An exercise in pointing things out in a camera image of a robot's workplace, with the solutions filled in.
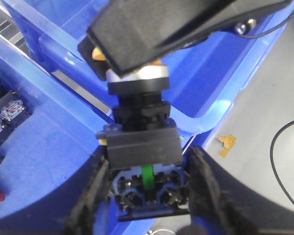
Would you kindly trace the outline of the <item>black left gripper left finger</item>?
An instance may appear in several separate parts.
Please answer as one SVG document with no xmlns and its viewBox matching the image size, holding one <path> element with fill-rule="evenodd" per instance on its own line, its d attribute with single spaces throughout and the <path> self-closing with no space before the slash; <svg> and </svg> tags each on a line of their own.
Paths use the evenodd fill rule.
<svg viewBox="0 0 294 235">
<path fill-rule="evenodd" d="M 104 235 L 111 187 L 106 147 L 54 191 L 0 219 L 0 235 Z"/>
</svg>

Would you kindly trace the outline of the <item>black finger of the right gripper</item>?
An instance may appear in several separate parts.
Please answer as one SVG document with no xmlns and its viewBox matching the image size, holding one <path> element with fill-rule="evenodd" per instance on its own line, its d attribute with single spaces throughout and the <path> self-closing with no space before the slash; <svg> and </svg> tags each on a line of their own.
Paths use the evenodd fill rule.
<svg viewBox="0 0 294 235">
<path fill-rule="evenodd" d="M 112 0 L 88 26 L 78 51 L 104 80 L 125 76 L 210 34 L 287 6 L 288 0 Z"/>
</svg>

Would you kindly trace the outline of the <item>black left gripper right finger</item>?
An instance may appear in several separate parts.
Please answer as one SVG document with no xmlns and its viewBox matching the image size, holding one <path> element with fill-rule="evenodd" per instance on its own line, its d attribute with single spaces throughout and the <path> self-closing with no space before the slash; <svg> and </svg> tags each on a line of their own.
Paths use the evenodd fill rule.
<svg viewBox="0 0 294 235">
<path fill-rule="evenodd" d="M 250 189 L 201 147 L 185 155 L 192 233 L 294 235 L 294 212 Z"/>
</svg>

